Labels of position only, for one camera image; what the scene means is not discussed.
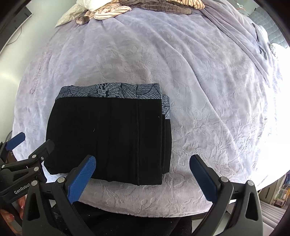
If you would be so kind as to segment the black pants with blue pattern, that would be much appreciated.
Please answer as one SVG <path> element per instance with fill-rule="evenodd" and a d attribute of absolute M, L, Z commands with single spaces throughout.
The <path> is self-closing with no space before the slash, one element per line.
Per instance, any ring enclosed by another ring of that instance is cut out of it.
<path fill-rule="evenodd" d="M 44 165 L 64 174 L 87 155 L 94 179 L 160 185 L 170 169 L 170 99 L 159 84 L 62 87 L 46 131 L 55 148 Z"/>

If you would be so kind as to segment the wall mounted television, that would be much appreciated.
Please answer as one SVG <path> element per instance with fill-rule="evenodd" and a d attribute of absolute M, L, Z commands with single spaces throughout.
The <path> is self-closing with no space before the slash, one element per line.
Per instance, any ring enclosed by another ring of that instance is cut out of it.
<path fill-rule="evenodd" d="M 32 16 L 30 10 L 24 6 L 15 16 L 1 29 L 1 53 L 8 44 L 8 41 L 14 36 L 16 31 Z"/>

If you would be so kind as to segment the white pillow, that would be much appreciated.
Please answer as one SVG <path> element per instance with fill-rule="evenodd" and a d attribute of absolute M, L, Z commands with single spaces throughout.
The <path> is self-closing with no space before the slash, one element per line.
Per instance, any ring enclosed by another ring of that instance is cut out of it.
<path fill-rule="evenodd" d="M 55 28 L 64 24 L 67 24 L 78 16 L 80 16 L 83 12 L 89 10 L 90 6 L 93 4 L 94 1 L 89 0 L 77 0 L 76 3 L 66 11 L 62 17 L 57 21 Z"/>

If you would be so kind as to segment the pile of striped clothes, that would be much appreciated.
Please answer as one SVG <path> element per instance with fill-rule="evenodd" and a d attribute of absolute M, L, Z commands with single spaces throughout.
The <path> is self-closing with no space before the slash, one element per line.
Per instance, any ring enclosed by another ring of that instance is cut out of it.
<path fill-rule="evenodd" d="M 192 9 L 203 10 L 202 1 L 110 1 L 99 8 L 90 7 L 84 16 L 76 18 L 76 24 L 85 25 L 90 19 L 105 20 L 131 11 L 133 8 L 171 14 L 192 14 Z"/>

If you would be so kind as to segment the grey quilted headboard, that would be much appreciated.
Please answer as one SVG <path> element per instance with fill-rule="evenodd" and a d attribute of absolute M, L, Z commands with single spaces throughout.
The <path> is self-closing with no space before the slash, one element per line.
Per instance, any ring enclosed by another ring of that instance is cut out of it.
<path fill-rule="evenodd" d="M 250 14 L 249 18 L 255 24 L 262 26 L 266 30 L 270 43 L 279 44 L 286 49 L 289 48 L 289 45 L 282 32 L 265 10 L 263 10 L 261 7 L 258 7 Z"/>

